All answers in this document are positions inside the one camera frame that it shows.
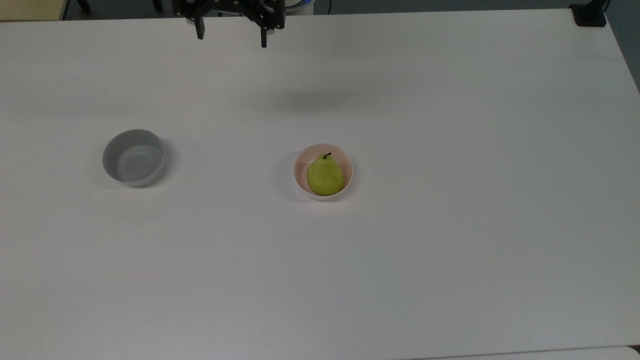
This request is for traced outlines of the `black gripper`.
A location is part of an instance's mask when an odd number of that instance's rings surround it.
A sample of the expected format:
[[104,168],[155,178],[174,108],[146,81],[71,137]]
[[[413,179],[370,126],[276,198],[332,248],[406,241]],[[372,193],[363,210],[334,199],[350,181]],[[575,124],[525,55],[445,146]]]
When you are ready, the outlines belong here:
[[285,27],[286,6],[283,0],[174,0],[173,13],[194,24],[199,40],[204,39],[204,17],[211,11],[236,13],[258,25],[260,46],[268,45],[269,30]]

